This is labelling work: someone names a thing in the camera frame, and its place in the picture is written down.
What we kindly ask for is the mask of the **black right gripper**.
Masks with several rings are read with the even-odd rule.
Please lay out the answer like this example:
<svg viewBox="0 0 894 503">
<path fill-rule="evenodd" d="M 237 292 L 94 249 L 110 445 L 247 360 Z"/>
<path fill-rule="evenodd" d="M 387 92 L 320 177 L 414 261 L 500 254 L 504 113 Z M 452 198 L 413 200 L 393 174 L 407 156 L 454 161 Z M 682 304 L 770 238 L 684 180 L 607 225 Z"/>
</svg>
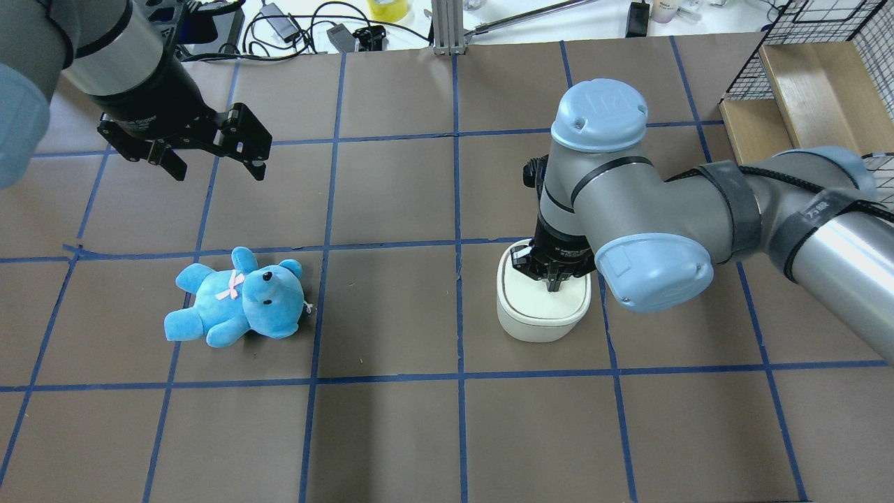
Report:
<svg viewBox="0 0 894 503">
<path fill-rule="evenodd" d="M 558 292 L 563 281 L 596 270 L 594 252 L 584 235 L 563 233 L 539 215 L 534 237 L 510 248 L 510 265 L 525 276 L 547 283 Z"/>
</svg>

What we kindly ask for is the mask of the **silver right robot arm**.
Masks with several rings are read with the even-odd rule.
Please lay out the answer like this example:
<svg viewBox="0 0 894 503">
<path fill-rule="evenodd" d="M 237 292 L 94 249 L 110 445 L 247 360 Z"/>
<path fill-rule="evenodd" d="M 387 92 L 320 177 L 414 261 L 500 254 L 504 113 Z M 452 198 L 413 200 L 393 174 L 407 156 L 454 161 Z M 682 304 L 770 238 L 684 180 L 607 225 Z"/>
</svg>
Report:
<svg viewBox="0 0 894 503">
<path fill-rule="evenodd" d="M 589 309 L 592 272 L 623 308 L 652 313 L 699 296 L 716 265 L 765 254 L 892 361 L 892 213 L 862 156 L 808 147 L 664 180 L 640 144 L 647 118 L 645 99 L 619 80 L 562 96 L 548 155 L 523 169 L 538 200 L 533 238 L 496 268 L 496 312 L 511 337 L 567 335 Z"/>
</svg>

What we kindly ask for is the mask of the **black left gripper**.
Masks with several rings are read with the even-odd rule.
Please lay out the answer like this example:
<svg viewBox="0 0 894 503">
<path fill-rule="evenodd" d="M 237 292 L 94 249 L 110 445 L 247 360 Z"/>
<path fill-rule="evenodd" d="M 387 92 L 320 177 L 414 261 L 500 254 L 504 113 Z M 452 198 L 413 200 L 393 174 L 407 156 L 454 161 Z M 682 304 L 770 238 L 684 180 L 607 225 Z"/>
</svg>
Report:
<svg viewBox="0 0 894 503">
<path fill-rule="evenodd" d="M 199 149 L 237 160 L 255 181 L 265 180 L 272 146 L 268 129 L 240 102 L 215 112 L 167 50 L 144 82 L 122 92 L 93 93 L 92 100 L 103 112 L 98 132 L 130 162 L 145 160 L 182 182 L 187 163 L 175 150 Z"/>
</svg>

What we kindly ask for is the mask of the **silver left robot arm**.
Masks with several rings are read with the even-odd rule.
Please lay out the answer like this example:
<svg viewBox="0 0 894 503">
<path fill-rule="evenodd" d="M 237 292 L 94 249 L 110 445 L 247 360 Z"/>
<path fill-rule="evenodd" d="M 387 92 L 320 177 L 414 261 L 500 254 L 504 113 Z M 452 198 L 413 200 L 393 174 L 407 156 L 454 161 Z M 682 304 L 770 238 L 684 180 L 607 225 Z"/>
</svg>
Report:
<svg viewBox="0 0 894 503">
<path fill-rule="evenodd" d="M 98 133 L 131 162 L 177 181 L 178 150 L 202 150 L 265 177 L 272 135 L 249 106 L 218 112 L 187 73 L 177 48 L 215 36 L 214 17 L 240 1 L 3 1 L 1 184 L 23 178 L 47 133 L 65 78 L 100 111 Z"/>
</svg>

